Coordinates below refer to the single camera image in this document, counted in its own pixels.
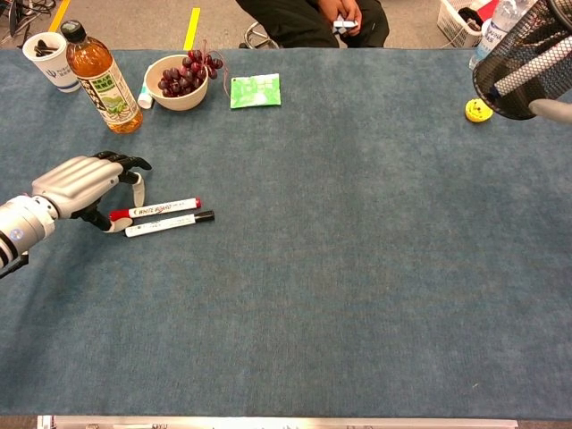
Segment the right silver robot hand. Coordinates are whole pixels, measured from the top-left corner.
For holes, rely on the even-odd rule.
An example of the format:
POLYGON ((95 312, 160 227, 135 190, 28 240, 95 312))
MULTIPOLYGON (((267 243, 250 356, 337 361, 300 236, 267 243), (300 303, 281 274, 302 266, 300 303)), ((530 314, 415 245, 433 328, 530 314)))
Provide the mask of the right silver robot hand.
POLYGON ((563 123, 572 123, 572 104, 547 98, 535 99, 528 105, 536 116, 563 123))

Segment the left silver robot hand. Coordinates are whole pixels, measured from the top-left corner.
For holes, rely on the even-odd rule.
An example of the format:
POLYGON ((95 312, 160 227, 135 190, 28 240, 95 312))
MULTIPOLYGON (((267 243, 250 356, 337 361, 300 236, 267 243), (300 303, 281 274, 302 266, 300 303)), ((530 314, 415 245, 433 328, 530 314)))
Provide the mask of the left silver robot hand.
POLYGON ((113 221, 99 212, 102 197, 120 183, 131 186, 136 207, 145 202, 145 182, 133 168, 146 171, 151 164, 139 156, 103 151, 75 156, 32 182, 32 198, 48 209, 54 219, 82 219, 100 231, 114 233, 132 226, 127 218, 113 221))

